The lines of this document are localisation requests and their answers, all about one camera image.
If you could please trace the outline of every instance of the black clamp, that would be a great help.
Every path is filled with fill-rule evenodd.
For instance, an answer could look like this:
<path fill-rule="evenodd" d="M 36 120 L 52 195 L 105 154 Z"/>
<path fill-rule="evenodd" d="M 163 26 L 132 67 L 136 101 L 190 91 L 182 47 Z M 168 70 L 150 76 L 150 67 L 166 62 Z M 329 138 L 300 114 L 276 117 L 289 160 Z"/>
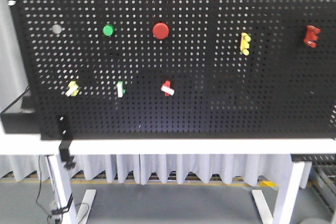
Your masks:
<path fill-rule="evenodd" d="M 59 208 L 59 209 L 56 209 L 56 210 L 52 210 L 51 211 L 52 215 L 62 215 L 62 214 L 65 214 L 66 212 L 70 211 L 70 207 L 71 207 L 71 204 L 72 204 L 73 200 L 74 200 L 74 198 L 71 194 L 70 198 L 68 200 L 68 204 L 65 207 L 62 207 L 62 208 Z"/>
<path fill-rule="evenodd" d="M 59 145 L 59 154 L 61 161 L 66 162 L 64 168 L 71 170 L 75 167 L 74 156 L 70 156 L 69 147 L 72 142 L 72 135 L 69 129 L 67 117 L 64 115 L 57 116 L 57 125 L 62 142 Z"/>

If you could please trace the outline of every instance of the red and white clip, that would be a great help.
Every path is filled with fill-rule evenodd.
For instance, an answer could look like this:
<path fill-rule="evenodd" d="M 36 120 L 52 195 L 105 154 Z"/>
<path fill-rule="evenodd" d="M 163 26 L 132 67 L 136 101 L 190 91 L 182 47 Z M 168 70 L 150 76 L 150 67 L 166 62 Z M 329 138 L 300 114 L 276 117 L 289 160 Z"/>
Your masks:
<path fill-rule="evenodd" d="M 166 97 L 173 95 L 174 94 L 174 90 L 170 88 L 170 81 L 166 81 L 162 86 L 161 86 L 161 91 L 164 92 L 164 95 Z"/>
<path fill-rule="evenodd" d="M 303 42 L 312 47 L 315 48 L 317 46 L 316 41 L 319 39 L 317 34 L 321 33 L 321 29 L 316 28 L 314 26 L 307 26 L 307 33 L 306 37 L 304 38 Z"/>

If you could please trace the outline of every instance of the yellow clip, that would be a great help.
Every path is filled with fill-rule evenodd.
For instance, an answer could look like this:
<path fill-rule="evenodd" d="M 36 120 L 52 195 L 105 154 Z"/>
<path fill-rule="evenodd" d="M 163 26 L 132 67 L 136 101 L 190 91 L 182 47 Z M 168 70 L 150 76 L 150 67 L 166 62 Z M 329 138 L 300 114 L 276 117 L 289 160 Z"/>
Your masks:
<path fill-rule="evenodd" d="M 75 97 L 79 93 L 79 86 L 76 81 L 70 81 L 68 85 L 68 91 L 65 93 L 67 97 Z"/>
<path fill-rule="evenodd" d="M 250 41 L 251 37 L 248 36 L 247 33 L 241 33 L 240 51 L 246 56 L 250 54 L 250 52 L 248 51 L 248 49 L 250 48 Z"/>

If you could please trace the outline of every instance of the red clip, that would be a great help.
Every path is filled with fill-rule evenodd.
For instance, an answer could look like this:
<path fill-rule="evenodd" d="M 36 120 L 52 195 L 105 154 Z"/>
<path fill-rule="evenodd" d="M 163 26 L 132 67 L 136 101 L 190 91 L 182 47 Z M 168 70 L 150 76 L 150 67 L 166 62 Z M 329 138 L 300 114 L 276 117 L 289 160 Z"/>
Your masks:
<path fill-rule="evenodd" d="M 317 34 L 321 33 L 321 29 L 316 28 L 314 26 L 307 26 L 307 33 L 306 37 L 304 38 L 303 42 L 312 47 L 315 48 L 317 46 L 316 41 L 319 39 Z"/>
<path fill-rule="evenodd" d="M 167 88 L 170 88 L 170 81 L 166 81 L 163 85 L 164 85 L 165 87 L 167 87 Z M 164 92 L 164 96 L 165 96 L 165 97 L 169 97 L 170 94 Z"/>

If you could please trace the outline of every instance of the white curtain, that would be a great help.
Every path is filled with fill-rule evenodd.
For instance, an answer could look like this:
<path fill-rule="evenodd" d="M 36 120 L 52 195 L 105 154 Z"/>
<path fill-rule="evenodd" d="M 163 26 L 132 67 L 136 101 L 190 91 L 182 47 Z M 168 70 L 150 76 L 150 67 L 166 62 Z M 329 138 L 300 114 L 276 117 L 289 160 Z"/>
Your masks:
<path fill-rule="evenodd" d="M 42 180 L 48 175 L 44 157 L 41 157 Z M 256 186 L 258 176 L 263 175 L 277 185 L 281 185 L 286 169 L 290 165 L 290 155 L 80 155 L 75 157 L 76 167 L 69 171 L 70 177 L 83 171 L 85 179 L 91 180 L 105 171 L 107 182 L 113 182 L 118 174 L 118 182 L 123 183 L 129 172 L 134 180 L 145 185 L 152 173 L 157 173 L 162 183 L 167 183 L 169 174 L 176 171 L 178 184 L 185 181 L 189 172 L 195 173 L 202 182 L 209 183 L 213 174 L 219 174 L 226 184 L 235 176 Z M 301 187 L 305 187 L 310 172 L 309 164 L 302 177 Z M 38 171 L 38 156 L 0 156 L 0 177 L 13 172 L 16 181 Z"/>

